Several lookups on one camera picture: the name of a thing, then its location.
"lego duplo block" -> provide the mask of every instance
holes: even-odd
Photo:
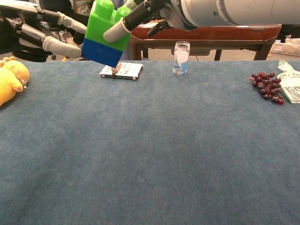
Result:
[[[95,0],[82,45],[82,56],[116,67],[128,44],[130,34],[113,43],[106,42],[103,34],[130,12],[131,10],[127,7],[115,10],[111,0]]]

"plush toy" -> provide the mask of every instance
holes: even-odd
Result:
[[[29,78],[28,69],[15,57],[0,60],[0,106],[22,92]]]

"small book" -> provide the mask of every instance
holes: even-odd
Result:
[[[143,64],[121,62],[117,68],[105,66],[100,76],[102,78],[114,78],[137,81],[143,69]]]

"wooden table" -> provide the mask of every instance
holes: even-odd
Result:
[[[157,24],[150,22],[138,26],[131,34],[133,60],[148,57],[148,48],[173,49],[177,41],[188,41],[191,50],[216,49],[215,60],[220,60],[222,50],[249,49],[256,51],[254,60],[266,60],[280,29],[280,24],[268,26],[200,27],[194,31],[164,30],[152,37],[147,32]]]

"clear glass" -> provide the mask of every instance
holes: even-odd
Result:
[[[176,75],[186,75],[188,71],[188,57],[190,43],[187,41],[176,42],[174,49],[173,73]]]

